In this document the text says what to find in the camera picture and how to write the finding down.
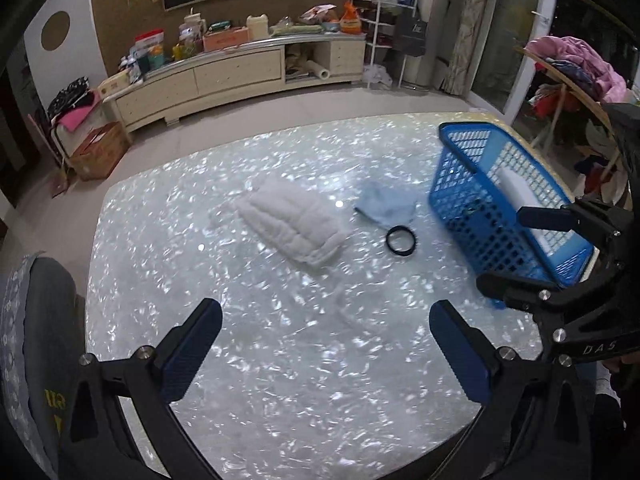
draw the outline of brown circle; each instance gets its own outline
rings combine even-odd
[[[70,18],[64,10],[59,10],[52,15],[42,27],[40,43],[44,50],[56,50],[69,33]]]

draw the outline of black ring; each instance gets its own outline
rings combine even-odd
[[[394,249],[391,244],[389,243],[389,237],[393,234],[393,233],[397,233],[398,231],[404,231],[405,233],[409,233],[411,235],[411,238],[414,239],[414,243],[412,244],[411,247],[409,247],[407,250],[405,251],[401,251],[398,249]],[[416,246],[416,239],[415,239],[415,235],[414,232],[411,231],[411,229],[409,229],[407,226],[404,225],[397,225],[396,227],[392,227],[391,229],[389,229],[389,231],[386,233],[385,236],[385,245],[386,248],[389,249],[393,254],[397,254],[398,256],[409,256],[410,254],[414,254],[415,251],[415,246]]]

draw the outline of blue plastic basket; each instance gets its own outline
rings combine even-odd
[[[549,172],[491,123],[441,124],[440,140],[444,149],[429,202],[476,274],[498,270],[560,286],[578,282],[593,246],[574,232],[543,231],[545,253],[497,187],[496,172],[506,167],[528,181],[542,206],[570,203]]]

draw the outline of tiled floor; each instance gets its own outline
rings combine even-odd
[[[37,180],[9,218],[10,232],[0,250],[0,271],[30,251],[45,250],[71,273],[84,295],[95,225],[107,190],[141,171],[199,150],[233,140],[282,130],[364,116],[409,112],[467,111],[469,106],[438,92],[367,91],[332,86],[255,98],[195,114],[179,124],[150,124],[134,133],[135,144],[105,181],[79,182],[51,199],[46,181]]]

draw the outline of cream wooden cabinet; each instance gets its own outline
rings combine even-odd
[[[304,34],[254,41],[201,54],[150,72],[147,79],[103,100],[110,120],[132,132],[159,119],[167,123],[215,106],[259,95],[362,79],[364,36]],[[285,77],[285,46],[313,43],[314,60],[327,80]]]

